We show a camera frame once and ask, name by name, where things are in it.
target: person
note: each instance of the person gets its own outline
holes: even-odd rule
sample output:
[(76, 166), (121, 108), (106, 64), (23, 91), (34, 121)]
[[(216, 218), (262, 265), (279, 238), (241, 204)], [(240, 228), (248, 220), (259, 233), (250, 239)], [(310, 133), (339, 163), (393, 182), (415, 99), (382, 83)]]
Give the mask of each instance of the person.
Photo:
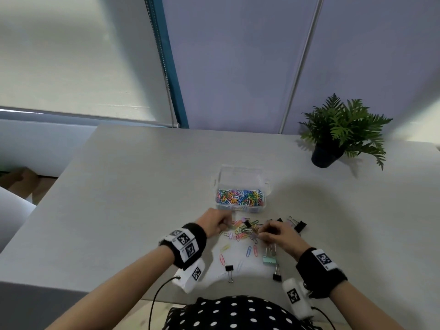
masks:
[[(174, 231), (174, 234), (183, 234), (182, 231), (201, 232), (202, 239), (197, 240), (199, 255), (203, 243), (222, 231), (228, 230), (232, 222), (232, 213), (217, 209), (208, 209), (195, 223), (185, 225)], [(288, 223), (267, 221), (259, 229), (258, 237), (266, 243), (276, 243), (291, 255), (298, 265), (309, 266), (307, 257), (314, 257), (311, 251), (315, 250), (299, 236)], [(132, 307), (142, 298), (151, 285), (172, 265), (181, 262), (176, 260), (176, 250), (167, 242), (142, 256), (113, 277), (95, 288), (84, 298), (53, 322), (47, 330), (103, 330), (115, 327)], [(314, 289), (313, 294), (327, 295), (347, 320), (353, 330), (402, 330), (403, 328), (372, 301), (366, 298), (351, 283), (340, 270), (333, 270), (334, 281), (325, 276), (325, 271), (318, 278), (304, 278), (304, 281)], [(303, 276), (307, 274), (303, 268), (299, 269)], [(327, 288), (324, 282), (330, 283)], [(223, 297), (217, 300), (198, 298), (194, 305), (185, 306), (182, 310), (170, 310), (164, 330), (197, 330), (198, 329), (319, 329), (311, 322), (305, 323), (278, 305), (256, 297), (236, 296)]]

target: wrist strap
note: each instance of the wrist strap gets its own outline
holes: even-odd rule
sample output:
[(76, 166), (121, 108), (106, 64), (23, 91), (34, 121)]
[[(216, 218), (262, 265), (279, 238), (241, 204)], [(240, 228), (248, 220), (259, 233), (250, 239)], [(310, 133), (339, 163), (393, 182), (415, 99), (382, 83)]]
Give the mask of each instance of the wrist strap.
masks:
[(174, 265), (186, 270), (200, 258), (206, 239), (202, 227), (196, 223), (187, 223), (165, 236), (159, 245), (168, 246), (174, 254)]
[(298, 261), (297, 270), (305, 288), (312, 292), (309, 296), (314, 299), (329, 297), (333, 288), (347, 280), (344, 272), (322, 249), (307, 249)]

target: green fern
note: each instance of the green fern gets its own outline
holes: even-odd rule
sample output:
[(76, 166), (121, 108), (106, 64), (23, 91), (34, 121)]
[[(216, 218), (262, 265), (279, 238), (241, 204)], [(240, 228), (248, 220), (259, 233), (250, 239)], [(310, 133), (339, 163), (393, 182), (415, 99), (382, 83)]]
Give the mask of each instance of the green fern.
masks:
[(338, 146), (348, 157), (360, 153), (376, 157), (377, 164), (384, 168), (382, 127), (392, 121), (384, 115), (368, 112), (360, 99), (341, 102), (336, 94), (328, 97), (322, 107), (313, 107), (311, 113), (304, 113), (306, 122), (300, 122), (307, 130), (301, 138), (312, 143)]

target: wire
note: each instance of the wire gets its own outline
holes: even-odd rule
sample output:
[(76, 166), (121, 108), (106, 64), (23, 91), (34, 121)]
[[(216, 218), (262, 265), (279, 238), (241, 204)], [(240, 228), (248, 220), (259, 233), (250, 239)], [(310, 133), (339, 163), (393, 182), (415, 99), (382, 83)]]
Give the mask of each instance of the wire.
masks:
[(150, 319), (148, 320), (148, 330), (150, 330), (150, 324), (151, 324), (151, 315), (153, 314), (153, 306), (154, 306), (154, 301), (156, 300), (157, 294), (159, 293), (159, 291), (162, 289), (163, 286), (165, 286), (166, 284), (168, 284), (171, 280), (173, 279), (180, 279), (179, 276), (177, 277), (172, 277), (170, 279), (168, 279), (166, 282), (164, 282), (162, 284), (162, 286), (159, 287), (159, 289), (157, 290), (156, 294), (154, 295), (153, 298), (153, 302), (151, 303), (151, 310), (150, 310)]
[(311, 309), (317, 310), (317, 311), (319, 311), (321, 314), (323, 314), (323, 315), (327, 318), (327, 321), (330, 322), (330, 325), (332, 326), (333, 330), (336, 330), (336, 328), (334, 327), (333, 323), (330, 321), (330, 319), (328, 318), (328, 316), (327, 316), (326, 314), (324, 314), (324, 312), (323, 312), (321, 309), (318, 309), (318, 308), (316, 308), (316, 307), (311, 307)]

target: forearm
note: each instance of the forearm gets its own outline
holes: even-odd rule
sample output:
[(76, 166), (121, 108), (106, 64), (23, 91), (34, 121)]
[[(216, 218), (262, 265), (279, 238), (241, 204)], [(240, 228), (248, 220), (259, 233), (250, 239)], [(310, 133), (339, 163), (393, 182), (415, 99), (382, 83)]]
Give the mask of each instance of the forearm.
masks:
[(173, 252), (158, 247), (87, 294), (47, 330), (113, 328), (173, 262)]
[(331, 291), (330, 299), (353, 330), (404, 330), (347, 281)]

